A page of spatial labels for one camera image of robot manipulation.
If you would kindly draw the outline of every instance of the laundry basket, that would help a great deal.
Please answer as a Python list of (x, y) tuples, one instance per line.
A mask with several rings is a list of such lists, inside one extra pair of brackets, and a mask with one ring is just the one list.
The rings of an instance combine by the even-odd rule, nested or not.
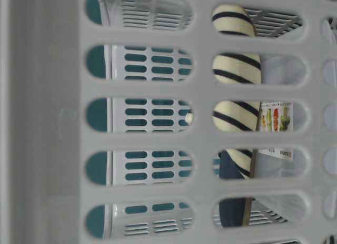
[[(336, 31), (335, 0), (0, 3), (1, 244), (307, 244), (337, 233), (336, 85), (324, 73), (337, 56), (322, 34), (325, 20)], [(257, 38), (218, 33), (221, 4), (244, 7)], [(212, 63), (222, 52), (261, 55), (271, 77), (220, 84)], [(273, 78), (286, 73), (298, 80)], [(222, 133), (212, 112), (228, 99), (294, 103), (301, 122)], [(219, 179), (226, 148), (256, 149), (256, 179)], [(282, 161), (261, 148), (300, 153)], [(237, 197), (254, 198), (249, 227), (222, 228), (219, 201)]]

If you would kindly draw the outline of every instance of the teal surface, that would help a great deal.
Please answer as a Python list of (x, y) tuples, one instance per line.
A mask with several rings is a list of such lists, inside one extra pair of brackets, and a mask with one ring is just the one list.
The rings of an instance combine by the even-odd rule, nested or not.
[(104, 206), (95, 207), (86, 218), (89, 233), (96, 238), (103, 238)]
[[(86, 12), (95, 23), (101, 24), (101, 12), (97, 0), (88, 0)], [(87, 68), (96, 77), (105, 78), (104, 48), (97, 46), (88, 53)], [(106, 131), (106, 100), (95, 101), (87, 111), (89, 124), (99, 130)], [(106, 152), (92, 156), (86, 165), (88, 178), (99, 185), (106, 184)], [(104, 230), (104, 206), (94, 208), (87, 216), (86, 225), (88, 231), (96, 238), (103, 237)]]

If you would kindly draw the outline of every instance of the plastic grid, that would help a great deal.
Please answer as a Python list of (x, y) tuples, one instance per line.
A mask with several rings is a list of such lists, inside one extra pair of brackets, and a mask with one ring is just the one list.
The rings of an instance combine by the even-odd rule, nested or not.
[(192, 20), (191, 8), (184, 1), (178, 3), (177, 0), (105, 1), (113, 2), (115, 8), (112, 12), (109, 11), (110, 25), (176, 31), (187, 28)]
[[(193, 65), (190, 64), (191, 56), (189, 54), (182, 50), (171, 48), (125, 48), (123, 46), (112, 45), (112, 59), (112, 80), (138, 79), (177, 82), (186, 79), (193, 69)], [(129, 65), (144, 66), (146, 67), (146, 71), (128, 72), (126, 69)], [(163, 73), (161, 71), (168, 68), (171, 68), (172, 72), (166, 71)]]
[[(208, 6), (200, 7), (200, 2), (207, 3)], [(132, 43), (136, 44), (132, 38), (135, 33), (138, 36), (138, 42), (145, 44), (169, 44), (174, 43), (191, 51), (191, 54), (198, 62), (196, 71), (193, 73), (193, 79), (188, 80), (182, 86), (163, 86), (156, 89), (154, 85), (142, 85), (142, 87), (137, 87), (137, 95), (141, 97), (149, 96), (151, 92), (151, 97), (163, 97), (170, 94), (175, 96), (179, 95), (185, 97), (186, 99), (192, 99), (191, 104), (195, 108), (198, 115), (192, 130), (181, 135), (175, 136), (162, 136), (162, 135), (151, 135), (151, 136), (140, 136), (134, 135), (132, 137), (127, 135), (99, 135), (92, 130), (90, 130), (83, 122), (82, 125), (82, 156), (83, 162), (85, 162), (88, 152), (96, 150), (97, 148), (110, 148), (109, 145), (114, 145), (114, 148), (128, 148), (125, 143), (128, 143), (130, 147), (137, 145), (138, 147), (146, 147), (146, 145), (171, 145), (172, 147), (177, 146), (177, 144), (184, 145), (184, 147), (190, 149), (193, 155), (196, 157), (196, 164), (198, 168), (205, 170), (210, 170), (207, 167), (207, 163), (203, 161), (205, 157), (212, 155), (217, 149), (227, 145), (228, 147), (258, 147), (258, 146), (276, 146), (285, 145), (289, 146), (290, 141), (297, 147), (302, 148), (309, 159), (309, 168), (306, 175), (296, 179), (296, 182), (292, 180), (251, 180), (244, 186), (238, 181), (221, 182), (211, 178), (211, 171), (198, 172), (194, 175), (193, 180), (188, 182), (188, 184), (182, 187), (168, 186), (165, 191), (160, 188), (134, 188), (128, 187), (123, 189), (113, 189), (115, 194), (114, 198), (106, 195), (107, 189), (95, 189), (91, 185), (88, 185), (84, 180), (81, 185), (82, 194), (82, 206), (81, 206), (81, 218), (84, 219), (86, 213), (93, 205), (97, 203), (113, 202), (113, 201), (131, 201), (133, 200), (135, 194), (138, 198), (152, 197), (160, 198), (163, 196), (170, 197), (186, 197), (191, 202), (192, 208), (197, 212), (197, 221), (193, 227), (193, 231), (187, 231), (184, 235), (180, 236), (162, 236), (161, 243), (170, 243), (172, 240), (186, 242), (189, 240), (198, 240), (197, 243), (204, 243), (205, 241), (209, 243), (217, 243), (218, 237), (222, 238), (222, 241), (230, 240), (235, 238), (237, 243), (247, 243), (249, 240), (256, 241), (268, 241), (282, 239), (284, 236), (288, 237), (298, 237), (303, 240), (304, 243), (319, 243), (321, 242), (329, 233), (335, 229), (330, 221), (327, 221), (322, 215), (321, 203), (325, 195), (327, 195), (334, 185), (334, 179), (327, 176), (327, 174), (322, 170), (321, 161), (313, 159), (321, 159), (322, 153), (330, 146), (334, 140), (334, 133), (327, 132), (326, 128), (323, 126), (321, 119), (323, 107), (326, 106), (327, 101), (336, 100), (335, 91), (329, 89), (328, 86), (324, 85), (322, 77), (318, 78), (318, 75), (322, 76), (321, 67), (318, 64), (323, 64), (327, 58), (336, 58), (335, 47), (330, 47), (327, 45), (320, 36), (319, 24), (321, 20), (326, 17), (333, 8), (333, 4), (328, 1), (323, 0), (305, 0), (306, 3), (301, 3), (302, 7), (299, 5), (302, 0), (189, 0), (194, 9), (198, 8), (198, 14), (192, 23), (191, 29), (187, 29), (187, 33), (193, 36), (189, 42), (183, 41), (184, 34), (181, 35), (170, 35), (170, 34), (158, 34), (155, 32), (142, 33), (139, 31), (127, 31), (121, 28), (97, 29), (92, 28), (91, 23), (83, 17), (82, 28), (81, 28), (81, 44), (83, 51), (85, 52), (90, 45), (98, 41), (109, 41), (113, 43)], [(252, 40), (240, 37), (229, 37), (229, 36), (219, 36), (217, 33), (213, 33), (211, 29), (211, 24), (202, 24), (207, 22), (205, 15), (207, 12), (211, 12), (211, 8), (217, 5), (219, 2), (235, 1), (242, 4), (252, 4), (252, 6), (259, 7), (263, 6), (261, 4), (268, 1), (270, 7), (278, 8), (280, 4), (282, 9), (288, 9), (289, 11), (299, 11), (303, 15), (305, 22), (307, 23), (306, 31), (300, 40), (294, 41), (292, 43), (278, 41), (278, 40)], [(313, 3), (319, 3), (321, 6), (313, 6)], [(199, 42), (200, 39), (206, 36), (206, 33), (212, 35), (212, 38), (207, 42), (207, 47)], [(224, 43), (227, 49), (232, 49), (237, 52), (270, 52), (280, 53), (280, 54), (292, 54), (300, 57), (306, 62), (306, 66), (309, 68), (310, 74), (308, 75), (305, 84), (299, 87), (273, 87), (273, 86), (220, 86), (213, 85), (212, 81), (208, 82), (209, 79), (205, 79), (202, 75), (207, 74), (208, 66), (211, 61), (211, 57), (222, 51), (222, 48), (217, 44), (217, 40)], [(84, 70), (84, 77), (82, 78), (81, 88), (82, 95), (81, 106), (83, 111), (87, 105), (87, 102), (105, 93), (107, 95), (111, 94), (113, 90), (115, 96), (123, 96), (127, 92), (130, 95), (135, 95), (132, 89), (136, 88), (136, 85), (127, 85), (125, 83), (118, 84), (97, 84), (92, 80), (90, 75)], [(290, 99), (295, 98), (301, 102), (308, 111), (308, 118), (305, 127), (296, 133), (288, 135), (262, 135), (262, 134), (235, 134), (235, 135), (224, 135), (216, 131), (211, 124), (211, 110), (208, 106), (211, 103), (222, 100), (224, 97), (235, 97), (239, 96), (237, 90), (245, 91), (245, 98), (247, 99), (263, 99), (267, 96), (274, 96), (278, 99)], [(207, 140), (211, 140), (212, 143), (203, 144), (202, 140), (198, 139), (197, 135), (203, 135)], [(202, 190), (205, 197), (202, 199), (198, 196), (197, 190)], [(266, 227), (261, 230), (253, 229), (232, 229), (226, 231), (226, 233), (214, 231), (211, 224), (208, 221), (200, 220), (200, 218), (207, 218), (210, 209), (208, 205), (210, 201), (217, 201), (223, 197), (232, 196), (244, 196), (248, 194), (284, 194), (284, 193), (299, 193), (306, 201), (306, 217), (296, 228), (293, 226), (284, 227)], [(310, 226), (313, 227), (312, 222), (315, 225), (319, 221), (321, 226), (320, 232), (315, 234), (310, 230)], [(95, 243), (88, 235), (80, 229), (82, 236), (82, 243)], [(137, 239), (138, 243), (147, 243), (148, 240)], [(119, 240), (119, 243), (133, 243), (133, 240)]]
[[(142, 204), (114, 204), (114, 224), (111, 235), (114, 238), (139, 235), (158, 235), (163, 233), (177, 233), (188, 229), (193, 221), (193, 212), (190, 208), (181, 207), (181, 202), (166, 202), (172, 204), (174, 210), (155, 211), (155, 202)], [(146, 206), (146, 213), (127, 214), (127, 207)]]
[[(181, 154), (179, 150), (169, 150), (172, 152), (167, 157), (154, 157), (156, 151), (147, 150), (144, 151), (143, 158), (127, 158), (126, 154), (130, 151), (117, 151), (113, 152), (113, 174), (112, 174), (112, 185), (151, 185), (151, 184), (179, 184), (184, 179), (186, 179), (190, 172), (193, 170), (192, 163), (188, 166), (181, 164), (182, 161), (191, 161), (189, 156), (186, 156), (185, 153)], [(127, 169), (126, 165), (134, 162), (143, 162), (146, 163), (146, 167), (142, 169)], [(172, 173), (172, 177), (169, 175), (165, 177), (165, 172)], [(136, 173), (146, 173), (146, 178), (141, 180), (127, 180), (125, 177), (128, 174)]]

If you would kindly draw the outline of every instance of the oval hole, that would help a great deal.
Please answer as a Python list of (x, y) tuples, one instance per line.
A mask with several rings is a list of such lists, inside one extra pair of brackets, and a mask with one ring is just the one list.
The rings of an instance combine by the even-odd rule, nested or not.
[(124, 58), (127, 61), (135, 61), (135, 62), (145, 62), (146, 61), (146, 56), (140, 55), (140, 54), (126, 54)]
[(154, 133), (173, 133), (173, 130), (170, 129), (155, 129), (153, 130)]
[(179, 104), (180, 106), (188, 106), (188, 105), (189, 105), (187, 102), (182, 101), (182, 100), (179, 100), (179, 101), (178, 101), (178, 104)]
[(180, 177), (188, 177), (188, 176), (190, 176), (190, 174), (191, 174), (190, 170), (181, 170), (181, 171), (179, 171), (179, 176)]
[(337, 191), (330, 193), (323, 203), (323, 211), (330, 219), (334, 219), (337, 215)]
[(329, 60), (324, 65), (323, 76), (327, 85), (337, 88), (337, 60)]
[(330, 148), (324, 156), (325, 170), (333, 175), (337, 175), (337, 148)]
[(126, 214), (143, 214), (147, 212), (147, 206), (128, 206), (125, 208)]
[(192, 60), (190, 58), (179, 58), (178, 62), (181, 65), (192, 65)]
[(337, 131), (337, 105), (328, 105), (324, 111), (324, 122), (330, 131)]
[(246, 181), (248, 177), (299, 177), (308, 166), (307, 158), (301, 150), (284, 147), (223, 149), (213, 157), (212, 164), (214, 174), (219, 178), (242, 181)]
[(125, 114), (127, 114), (127, 115), (146, 115), (147, 110), (146, 109), (129, 108), (129, 109), (125, 110)]
[(171, 64), (173, 63), (173, 58), (170, 56), (153, 56), (151, 58), (154, 63), (162, 63), (162, 64)]
[(152, 100), (152, 104), (156, 106), (172, 106), (172, 99), (154, 99)]
[(153, 52), (160, 52), (160, 53), (172, 53), (173, 52), (172, 48), (152, 48), (151, 50)]
[(147, 80), (147, 78), (142, 76), (126, 76), (125, 80)]
[(153, 109), (152, 114), (154, 116), (172, 116), (174, 111), (171, 109)]
[(128, 162), (125, 164), (126, 169), (146, 169), (147, 163), (140, 161), (140, 162)]
[(155, 119), (152, 121), (153, 126), (173, 126), (174, 121), (171, 119)]
[(298, 15), (267, 8), (223, 4), (213, 11), (212, 22), (225, 35), (296, 39), (303, 33), (303, 20)]
[(170, 77), (153, 77), (152, 81), (174, 81), (173, 78)]
[(187, 76), (187, 75), (189, 75), (191, 73), (191, 69), (184, 69), (184, 68), (182, 68), (182, 69), (178, 70), (178, 73), (179, 73), (179, 75)]
[(152, 152), (153, 157), (173, 157), (174, 152), (173, 151), (153, 151)]
[(125, 46), (127, 50), (145, 51), (146, 47)]
[(174, 166), (174, 162), (172, 161), (154, 161), (152, 163), (153, 168), (172, 168)]
[(127, 105), (146, 105), (147, 100), (143, 98), (127, 98), (125, 103)]
[(147, 71), (146, 67), (143, 65), (126, 65), (126, 72), (136, 72), (136, 73), (144, 73)]
[(213, 60), (213, 73), (222, 84), (297, 85), (306, 68), (293, 56), (223, 52)]
[(192, 166), (192, 161), (191, 160), (181, 160), (179, 161), (179, 166), (180, 167), (190, 167)]
[(173, 209), (174, 209), (173, 203), (155, 204), (152, 206), (153, 211), (169, 211)]
[(127, 119), (125, 124), (130, 127), (137, 127), (137, 126), (146, 126), (147, 121), (146, 119)]
[(180, 116), (186, 116), (188, 112), (189, 112), (188, 109), (179, 110), (179, 115), (180, 115)]
[(213, 210), (214, 224), (222, 228), (261, 227), (268, 224), (299, 222), (306, 214), (303, 199), (298, 195), (270, 195), (228, 198)]
[(188, 206), (188, 204), (181, 202), (181, 203), (179, 203), (179, 208), (180, 209), (186, 209), (186, 208), (189, 208), (189, 206)]
[[(321, 34), (325, 39), (325, 41), (330, 45), (337, 44), (335, 35), (336, 29), (337, 29), (337, 17), (336, 14), (333, 13), (333, 15), (331, 15), (330, 17), (325, 18), (325, 20), (322, 22), (321, 25)], [(335, 77), (335, 71), (336, 69), (333, 68), (333, 70), (329, 71), (328, 73), (334, 74)]]
[(147, 152), (145, 151), (130, 151), (125, 153), (127, 159), (146, 158)]
[(184, 119), (181, 119), (181, 120), (179, 120), (179, 125), (180, 125), (180, 126), (183, 126), (183, 127), (186, 127), (186, 126), (188, 126), (189, 124), (188, 124)]
[(173, 68), (170, 67), (152, 67), (152, 72), (156, 74), (172, 74), (174, 72)]
[(184, 0), (87, 0), (86, 14), (92, 22), (106, 27), (157, 31), (181, 31), (193, 17)]
[(146, 173), (131, 173), (125, 175), (125, 179), (127, 181), (145, 180), (146, 178), (147, 178)]
[(214, 108), (213, 122), (226, 133), (285, 133), (299, 130), (307, 119), (298, 103), (284, 101), (222, 101)]
[(189, 156), (189, 155), (184, 151), (179, 151), (179, 156)]
[(172, 177), (174, 177), (174, 172), (172, 172), (172, 171), (153, 172), (152, 177), (154, 179), (172, 178)]

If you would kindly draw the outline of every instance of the ventilation slot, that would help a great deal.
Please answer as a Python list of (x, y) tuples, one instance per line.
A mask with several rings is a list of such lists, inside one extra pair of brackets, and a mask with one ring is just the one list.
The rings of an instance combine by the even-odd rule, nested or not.
[(148, 235), (149, 233), (147, 223), (130, 224), (124, 228), (125, 236)]
[(192, 220), (193, 218), (184, 218), (184, 219), (181, 219), (180, 221), (181, 221), (183, 228), (188, 229), (192, 224)]
[(87, 15), (104, 26), (179, 31), (189, 26), (192, 20), (191, 7), (183, 0), (99, 1), (88, 0)]
[(251, 218), (249, 219), (249, 225), (263, 225), (263, 224), (270, 224), (273, 221), (269, 220), (267, 217), (264, 216), (260, 211), (252, 211)]
[(154, 233), (178, 232), (176, 220), (163, 220), (153, 222)]

